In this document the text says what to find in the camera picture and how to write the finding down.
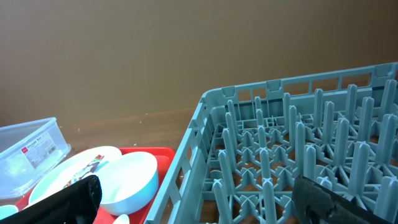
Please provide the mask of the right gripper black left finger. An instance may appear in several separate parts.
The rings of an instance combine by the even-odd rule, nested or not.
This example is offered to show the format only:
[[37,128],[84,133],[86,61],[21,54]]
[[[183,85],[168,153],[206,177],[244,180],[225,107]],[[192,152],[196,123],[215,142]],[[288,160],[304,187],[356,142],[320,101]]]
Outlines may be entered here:
[[89,175],[1,220],[2,224],[92,224],[102,199],[100,179]]

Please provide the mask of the white plastic spoon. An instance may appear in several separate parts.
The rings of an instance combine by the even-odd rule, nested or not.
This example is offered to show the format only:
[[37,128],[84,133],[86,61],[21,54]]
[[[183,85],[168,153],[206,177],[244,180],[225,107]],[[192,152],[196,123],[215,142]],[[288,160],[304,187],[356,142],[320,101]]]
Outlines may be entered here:
[[126,214],[122,214],[113,221],[113,224],[130,224],[129,216]]

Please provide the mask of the light blue bowl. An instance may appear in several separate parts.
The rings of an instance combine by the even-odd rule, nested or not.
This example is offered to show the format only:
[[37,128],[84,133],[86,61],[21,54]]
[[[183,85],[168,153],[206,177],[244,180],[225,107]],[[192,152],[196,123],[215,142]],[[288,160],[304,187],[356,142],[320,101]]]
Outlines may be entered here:
[[158,162],[148,152],[132,152],[110,162],[97,173],[100,206],[112,215],[132,214],[146,206],[159,187]]

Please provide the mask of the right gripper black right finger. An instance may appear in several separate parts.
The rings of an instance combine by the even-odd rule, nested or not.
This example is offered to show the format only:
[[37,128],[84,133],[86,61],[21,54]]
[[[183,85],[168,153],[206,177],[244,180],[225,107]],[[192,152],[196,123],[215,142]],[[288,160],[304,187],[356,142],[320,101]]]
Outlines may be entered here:
[[300,223],[388,223],[302,175],[295,179],[292,200]]

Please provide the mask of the red snack wrapper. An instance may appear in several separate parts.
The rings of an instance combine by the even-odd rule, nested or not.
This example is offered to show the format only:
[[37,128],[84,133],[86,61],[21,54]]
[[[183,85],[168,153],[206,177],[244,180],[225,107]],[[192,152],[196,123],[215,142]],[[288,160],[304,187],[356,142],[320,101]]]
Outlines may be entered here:
[[103,155],[98,154],[91,162],[89,162],[82,170],[75,173],[71,179],[63,186],[63,188],[69,187],[70,185],[78,182],[83,179],[87,175],[93,174],[96,169],[101,165],[102,160],[104,159]]

